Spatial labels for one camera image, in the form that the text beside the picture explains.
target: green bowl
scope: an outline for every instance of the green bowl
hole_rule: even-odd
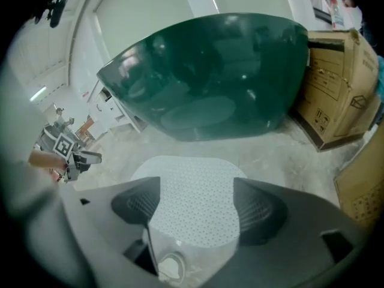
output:
[[[142,39],[97,76],[130,112],[178,140],[256,136],[287,115],[307,43],[307,30],[289,19],[218,14]]]

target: ceiling light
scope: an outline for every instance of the ceiling light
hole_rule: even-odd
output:
[[[33,95],[30,99],[30,101],[33,101],[36,99],[42,92],[44,92],[47,89],[46,86],[43,86],[35,95]]]

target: white perforated panel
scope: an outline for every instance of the white perforated panel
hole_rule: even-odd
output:
[[[218,247],[239,236],[233,179],[244,173],[216,158],[154,157],[131,180],[159,176],[160,203],[150,226],[197,247]]]

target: concrete floor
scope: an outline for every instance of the concrete floor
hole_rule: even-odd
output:
[[[188,143],[152,126],[139,134],[125,125],[106,133],[90,147],[102,153],[103,162],[91,166],[72,185],[80,191],[129,181],[142,163],[158,155],[214,157],[238,166],[248,178],[306,191],[339,206],[333,179],[372,132],[357,142],[318,153],[289,118],[277,131],[259,137]]]

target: cardboard box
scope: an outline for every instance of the cardboard box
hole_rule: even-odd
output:
[[[371,229],[384,205],[384,123],[361,152],[335,178],[340,208]]]
[[[354,29],[310,31],[308,36],[310,65],[292,117],[323,151],[361,138],[370,127],[380,106],[379,63]]]

